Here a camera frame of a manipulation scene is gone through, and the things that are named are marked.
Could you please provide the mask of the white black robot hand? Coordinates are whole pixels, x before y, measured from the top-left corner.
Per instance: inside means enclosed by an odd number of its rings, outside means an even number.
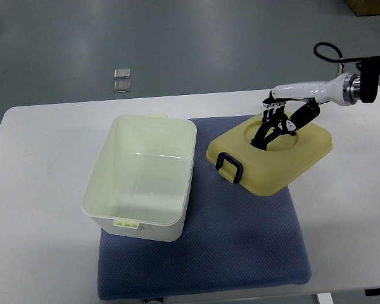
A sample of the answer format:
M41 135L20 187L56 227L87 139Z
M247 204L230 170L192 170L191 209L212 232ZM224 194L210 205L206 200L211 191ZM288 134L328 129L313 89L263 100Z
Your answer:
M288 101L307 101L290 117L284 112ZM262 123L251 145L266 149L268 144L282 135L295 136L296 130L309 124L320 114L320 106L326 102L340 106L354 105L358 101L358 75L342 73L330 81L299 82L278 85L270 90L267 102L262 103Z

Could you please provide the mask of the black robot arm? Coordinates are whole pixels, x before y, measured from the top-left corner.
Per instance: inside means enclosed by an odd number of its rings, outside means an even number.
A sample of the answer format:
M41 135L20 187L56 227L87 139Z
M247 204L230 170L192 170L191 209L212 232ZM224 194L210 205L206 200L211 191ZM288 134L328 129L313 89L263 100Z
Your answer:
M380 56L355 60L359 74L342 73L335 79L278 85L262 102L262 124L251 145L266 150L279 136L295 136L320 114L320 105L328 102L340 106L357 101L372 103L377 96Z

